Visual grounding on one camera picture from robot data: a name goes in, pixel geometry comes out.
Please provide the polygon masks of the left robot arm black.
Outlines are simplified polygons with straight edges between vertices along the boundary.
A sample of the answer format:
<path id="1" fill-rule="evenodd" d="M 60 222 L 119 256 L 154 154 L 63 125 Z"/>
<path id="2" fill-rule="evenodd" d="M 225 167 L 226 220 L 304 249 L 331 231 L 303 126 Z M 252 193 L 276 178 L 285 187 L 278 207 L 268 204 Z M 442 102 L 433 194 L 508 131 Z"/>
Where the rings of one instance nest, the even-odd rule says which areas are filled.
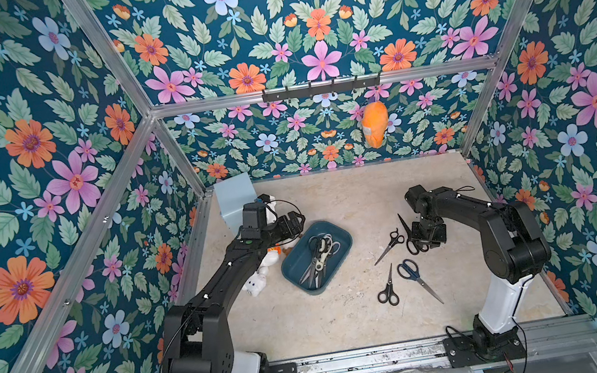
<path id="1" fill-rule="evenodd" d="M 218 270 L 188 303 L 168 310 L 160 373 L 266 373 L 263 354 L 234 349 L 228 316 L 269 250 L 303 233 L 300 209 L 292 205 L 279 214 L 271 208 L 274 203 L 265 194 L 243 206 L 242 226 Z"/>

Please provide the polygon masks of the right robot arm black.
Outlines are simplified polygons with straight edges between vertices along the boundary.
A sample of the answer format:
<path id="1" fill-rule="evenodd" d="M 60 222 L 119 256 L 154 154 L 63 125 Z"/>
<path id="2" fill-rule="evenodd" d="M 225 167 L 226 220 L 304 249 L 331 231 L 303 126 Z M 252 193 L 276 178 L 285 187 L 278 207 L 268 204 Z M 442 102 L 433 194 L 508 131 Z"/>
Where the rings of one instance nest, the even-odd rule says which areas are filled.
<path id="1" fill-rule="evenodd" d="M 424 252 L 446 243 L 448 219 L 479 232 L 491 281 L 482 310 L 474 317 L 472 334 L 454 340 L 462 345 L 460 351 L 488 358 L 519 347 L 517 311 L 526 289 L 552 258 L 529 205 L 489 202 L 443 186 L 417 185 L 404 198 L 418 215 L 408 229 L 410 243 Z"/>

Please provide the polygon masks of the large black scissors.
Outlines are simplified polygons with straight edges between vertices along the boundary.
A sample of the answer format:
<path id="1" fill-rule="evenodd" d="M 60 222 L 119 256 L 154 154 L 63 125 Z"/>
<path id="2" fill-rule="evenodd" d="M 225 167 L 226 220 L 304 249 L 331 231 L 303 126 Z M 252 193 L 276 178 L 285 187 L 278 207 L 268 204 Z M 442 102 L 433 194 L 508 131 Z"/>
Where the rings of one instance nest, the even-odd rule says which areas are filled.
<path id="1" fill-rule="evenodd" d="M 428 241 L 426 241 L 421 233 L 417 234 L 413 232 L 413 227 L 419 226 L 419 224 L 412 223 L 411 225 L 408 225 L 401 215 L 398 215 L 397 217 L 399 217 L 400 224 L 405 230 L 405 244 L 408 252 L 413 256 L 417 256 L 429 251 Z"/>

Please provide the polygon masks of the black scissors top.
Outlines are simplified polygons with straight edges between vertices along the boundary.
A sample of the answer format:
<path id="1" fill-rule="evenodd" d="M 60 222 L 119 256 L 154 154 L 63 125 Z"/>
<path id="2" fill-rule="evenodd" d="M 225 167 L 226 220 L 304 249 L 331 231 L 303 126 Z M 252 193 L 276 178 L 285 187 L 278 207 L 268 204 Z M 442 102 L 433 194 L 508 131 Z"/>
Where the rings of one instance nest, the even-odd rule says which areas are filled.
<path id="1" fill-rule="evenodd" d="M 326 240 L 323 236 L 313 236 L 309 240 L 309 250 L 311 254 L 311 261 L 313 264 L 317 264 L 321 261 L 321 258 L 329 245 L 329 241 Z"/>

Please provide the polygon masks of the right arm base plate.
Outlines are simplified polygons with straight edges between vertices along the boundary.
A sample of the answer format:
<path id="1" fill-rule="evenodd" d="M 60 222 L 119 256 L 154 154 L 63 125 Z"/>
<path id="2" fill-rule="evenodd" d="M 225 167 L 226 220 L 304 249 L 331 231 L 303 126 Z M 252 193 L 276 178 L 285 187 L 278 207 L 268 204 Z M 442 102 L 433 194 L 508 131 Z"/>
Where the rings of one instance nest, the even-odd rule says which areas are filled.
<path id="1" fill-rule="evenodd" d="M 445 338 L 444 350 L 455 369 L 518 360 L 527 352 L 519 332 L 520 329 L 513 328 L 503 334 L 478 336 L 475 340 L 469 336 Z"/>

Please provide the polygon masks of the beige kitchen scissors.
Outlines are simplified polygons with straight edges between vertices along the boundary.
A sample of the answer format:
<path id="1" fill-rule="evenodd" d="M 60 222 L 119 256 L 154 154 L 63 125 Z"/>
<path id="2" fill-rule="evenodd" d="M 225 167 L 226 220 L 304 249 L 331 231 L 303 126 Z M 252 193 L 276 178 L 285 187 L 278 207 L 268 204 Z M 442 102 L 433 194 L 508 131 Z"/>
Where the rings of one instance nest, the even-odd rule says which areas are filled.
<path id="1" fill-rule="evenodd" d="M 313 243 L 311 247 L 312 254 L 312 269 L 314 272 L 321 272 L 325 269 L 327 260 L 331 255 L 334 254 L 334 250 L 340 248 L 340 244 L 337 244 L 331 234 L 320 235 L 319 237 L 314 236 L 310 239 Z"/>

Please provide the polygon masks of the teal storage box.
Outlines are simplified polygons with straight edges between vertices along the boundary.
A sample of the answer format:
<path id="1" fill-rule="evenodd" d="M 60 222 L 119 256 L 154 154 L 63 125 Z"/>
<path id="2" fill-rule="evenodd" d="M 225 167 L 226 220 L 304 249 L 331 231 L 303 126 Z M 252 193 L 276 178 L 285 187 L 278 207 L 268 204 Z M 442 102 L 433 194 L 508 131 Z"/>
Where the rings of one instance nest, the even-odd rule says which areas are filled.
<path id="1" fill-rule="evenodd" d="M 328 221 L 314 222 L 283 261 L 287 281 L 309 295 L 325 291 L 353 246 L 345 229 Z"/>

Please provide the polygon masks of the pink scissors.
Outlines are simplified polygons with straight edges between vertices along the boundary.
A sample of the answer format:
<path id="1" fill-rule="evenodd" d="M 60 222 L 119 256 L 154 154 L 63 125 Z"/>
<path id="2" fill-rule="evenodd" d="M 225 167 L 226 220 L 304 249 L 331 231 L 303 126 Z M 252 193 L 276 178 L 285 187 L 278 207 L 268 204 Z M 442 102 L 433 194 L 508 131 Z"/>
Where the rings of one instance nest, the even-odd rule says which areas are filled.
<path id="1" fill-rule="evenodd" d="M 308 267 L 306 268 L 304 274 L 302 275 L 302 278 L 299 280 L 299 283 L 302 286 L 306 286 L 308 289 L 313 289 L 313 287 L 316 284 L 316 272 L 317 269 L 316 267 L 318 266 L 319 263 L 317 264 L 313 264 L 312 261 L 310 261 L 310 263 L 308 264 Z"/>

